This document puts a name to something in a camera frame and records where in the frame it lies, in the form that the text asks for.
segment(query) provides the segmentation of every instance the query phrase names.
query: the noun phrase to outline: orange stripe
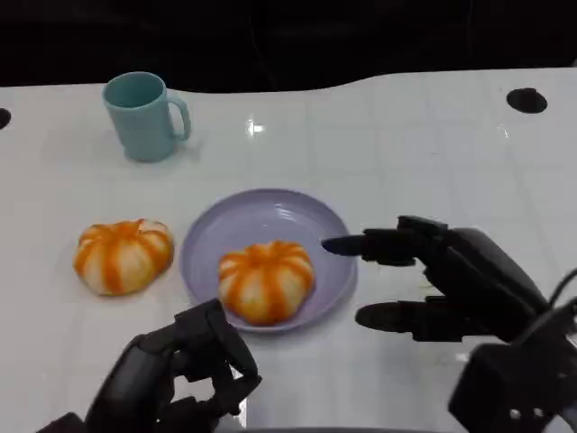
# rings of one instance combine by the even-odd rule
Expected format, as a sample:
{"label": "orange stripe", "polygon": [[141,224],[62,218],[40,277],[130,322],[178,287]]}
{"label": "orange stripe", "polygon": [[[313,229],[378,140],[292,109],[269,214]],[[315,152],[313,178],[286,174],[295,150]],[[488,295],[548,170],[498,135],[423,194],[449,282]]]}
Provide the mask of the orange stripe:
{"label": "orange stripe", "polygon": [[116,265],[118,264],[118,253],[120,251],[120,243],[117,240],[106,243],[103,251],[102,263],[102,277],[105,286],[112,293],[120,293],[122,291],[120,275]]}
{"label": "orange stripe", "polygon": [[90,228],[94,228],[95,230],[100,230],[100,231],[105,232],[109,235],[112,235],[114,233],[112,228],[110,228],[109,226],[105,226],[104,224],[94,224]]}
{"label": "orange stripe", "polygon": [[151,257],[154,271],[161,272],[164,269],[164,266],[166,266],[165,254],[158,251],[156,247],[151,242],[149,242],[148,239],[142,236],[135,236],[134,242],[144,248],[146,253],[148,253],[148,255]]}
{"label": "orange stripe", "polygon": [[262,287],[264,295],[268,298],[269,304],[269,322],[276,322],[287,318],[287,309],[285,297],[279,286],[279,281],[275,278],[275,269],[273,266],[262,267]]}
{"label": "orange stripe", "polygon": [[243,315],[242,309],[237,308],[241,306],[241,291],[243,290],[244,280],[246,280],[250,274],[250,270],[240,271],[237,277],[233,280],[233,283],[231,284],[231,287],[226,293],[226,297],[224,299],[224,304],[226,307],[239,316]]}
{"label": "orange stripe", "polygon": [[241,263],[246,261],[246,255],[240,253],[228,253],[221,257],[220,263],[224,262],[225,260],[230,260],[232,262]]}
{"label": "orange stripe", "polygon": [[286,253],[287,251],[292,250],[293,248],[301,248],[301,246],[296,242],[286,242],[284,243],[284,245],[282,245],[282,252]]}
{"label": "orange stripe", "polygon": [[226,278],[230,277],[234,273],[237,273],[239,271],[239,269],[241,269],[241,266],[239,266],[239,265],[231,266],[230,268],[223,269],[222,271],[220,271],[218,273],[218,280],[220,282],[223,282],[223,280],[225,280]]}
{"label": "orange stripe", "polygon": [[279,263],[282,266],[286,266],[290,270],[292,270],[295,274],[297,274],[300,278],[303,279],[305,283],[305,290],[309,291],[311,285],[313,284],[313,273],[310,272],[307,268],[302,266],[298,263],[289,262],[287,260],[283,260]]}
{"label": "orange stripe", "polygon": [[96,245],[96,242],[87,244],[82,248],[82,250],[80,250],[80,253],[78,253],[76,260],[74,261],[74,269],[78,274],[82,275],[84,273],[84,266],[87,264],[88,256],[92,253],[92,250]]}

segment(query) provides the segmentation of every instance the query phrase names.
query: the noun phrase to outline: mug handle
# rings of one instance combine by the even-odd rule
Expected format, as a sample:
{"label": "mug handle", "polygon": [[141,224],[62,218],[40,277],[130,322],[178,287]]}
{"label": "mug handle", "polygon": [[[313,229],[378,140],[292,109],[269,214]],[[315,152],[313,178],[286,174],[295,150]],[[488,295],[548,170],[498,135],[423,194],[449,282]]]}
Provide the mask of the mug handle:
{"label": "mug handle", "polygon": [[182,116],[182,124],[184,125],[184,131],[182,133],[174,132],[177,140],[184,142],[188,140],[191,132],[191,125],[190,125],[190,113],[188,112],[187,104],[180,99],[179,97],[168,97],[169,104],[174,104],[180,111],[180,115]]}

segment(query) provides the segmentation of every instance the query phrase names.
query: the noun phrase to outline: light blue mug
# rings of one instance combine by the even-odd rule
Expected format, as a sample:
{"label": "light blue mug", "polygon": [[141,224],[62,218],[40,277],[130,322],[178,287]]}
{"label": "light blue mug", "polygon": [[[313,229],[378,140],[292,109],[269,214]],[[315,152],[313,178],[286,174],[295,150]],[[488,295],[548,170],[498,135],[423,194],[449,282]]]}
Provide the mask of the light blue mug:
{"label": "light blue mug", "polygon": [[[124,153],[144,162],[163,160],[190,136],[190,114],[185,102],[167,95],[166,84],[150,72],[129,72],[111,79],[102,97]],[[169,103],[180,110],[184,132],[175,131]]]}

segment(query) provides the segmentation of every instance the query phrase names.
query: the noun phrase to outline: plate rim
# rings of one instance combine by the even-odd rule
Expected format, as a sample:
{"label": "plate rim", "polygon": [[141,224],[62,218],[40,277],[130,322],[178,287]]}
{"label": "plate rim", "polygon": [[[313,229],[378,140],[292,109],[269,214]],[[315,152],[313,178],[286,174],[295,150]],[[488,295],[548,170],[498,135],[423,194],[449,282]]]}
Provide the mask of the plate rim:
{"label": "plate rim", "polygon": [[[326,208],[329,211],[329,213],[332,214],[333,217],[336,218],[336,220],[342,225],[342,227],[344,229],[343,235],[349,235],[350,234],[349,229],[346,226],[345,222],[336,212],[334,212],[326,203],[324,203],[323,201],[321,201],[318,198],[315,198],[309,194],[306,194],[306,193],[303,193],[300,191],[295,191],[292,189],[283,189],[283,188],[257,188],[257,189],[246,189],[243,191],[235,192],[234,194],[231,194],[225,198],[221,198],[216,203],[214,203],[213,205],[211,205],[207,209],[205,209],[200,214],[200,216],[198,216],[198,218],[192,223],[192,225],[188,229],[187,234],[185,235],[185,237],[182,241],[182,246],[180,247],[179,271],[180,271],[180,277],[184,281],[184,284],[187,288],[188,298],[191,302],[198,303],[199,301],[198,301],[198,299],[195,299],[195,297],[193,295],[193,289],[191,287],[191,284],[189,284],[188,279],[185,278],[185,272],[184,271],[185,271],[185,268],[187,267],[187,265],[185,264],[185,260],[184,260],[184,257],[185,257],[184,251],[185,251],[185,248],[187,248],[188,245],[190,244],[190,242],[188,240],[190,239],[190,237],[192,237],[194,232],[196,232],[198,230],[198,227],[205,223],[205,221],[210,217],[211,214],[215,213],[218,210],[218,208],[226,205],[227,202],[229,202],[233,199],[239,198],[240,196],[251,195],[251,194],[260,194],[260,193],[289,194],[289,195],[295,195],[295,196],[304,196],[307,199],[313,200],[318,205],[321,205],[322,207]],[[346,281],[343,282],[341,290],[333,298],[333,300],[326,303],[320,310],[318,310],[318,313],[313,318],[310,318],[309,320],[305,320],[302,322],[296,322],[296,323],[284,324],[284,325],[283,325],[284,322],[280,322],[277,325],[267,326],[267,327],[257,327],[255,325],[243,323],[243,320],[241,318],[239,318],[239,320],[241,320],[241,322],[231,323],[231,325],[233,327],[235,327],[236,329],[239,329],[239,330],[242,330],[245,332],[270,334],[270,333],[283,333],[283,332],[287,332],[290,330],[294,330],[298,327],[305,327],[305,326],[308,326],[308,325],[315,323],[320,318],[322,318],[324,315],[326,315],[328,312],[330,312],[333,308],[338,306],[347,295],[354,293],[354,291],[356,290],[358,273],[359,273],[357,260],[352,257],[350,260],[350,264],[351,264],[350,265],[351,269],[348,272],[348,276],[347,276]],[[226,314],[231,315],[233,313],[226,310]]]}

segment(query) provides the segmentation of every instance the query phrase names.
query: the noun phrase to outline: cable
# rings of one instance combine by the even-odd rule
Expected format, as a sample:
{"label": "cable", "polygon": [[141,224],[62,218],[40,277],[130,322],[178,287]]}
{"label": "cable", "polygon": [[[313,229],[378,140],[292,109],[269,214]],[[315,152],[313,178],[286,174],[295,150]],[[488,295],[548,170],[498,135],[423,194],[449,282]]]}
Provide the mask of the cable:
{"label": "cable", "polygon": [[269,86],[272,88],[272,91],[278,92],[279,91],[279,84],[277,80],[274,78],[272,71],[269,69],[266,60],[262,56],[261,50],[259,50],[259,45],[256,43],[256,37],[254,35],[254,26],[252,24],[252,10],[249,11],[249,30],[251,32],[251,44],[252,49],[254,50],[259,63],[261,64],[262,69],[264,70],[265,75],[267,76],[267,80],[269,81]]}
{"label": "cable", "polygon": [[565,290],[565,287],[567,287],[567,284],[569,284],[575,277],[577,277],[577,268],[573,269],[571,272],[565,275],[561,281],[559,281],[559,284],[557,284],[557,287],[555,287],[553,295],[551,295],[551,298],[549,298],[550,309],[553,308],[555,302],[557,302],[557,300],[563,293],[563,290]]}
{"label": "cable", "polygon": [[473,14],[474,0],[469,0],[469,11],[467,12],[467,53],[469,60],[473,60],[473,45],[472,45],[472,14]]}

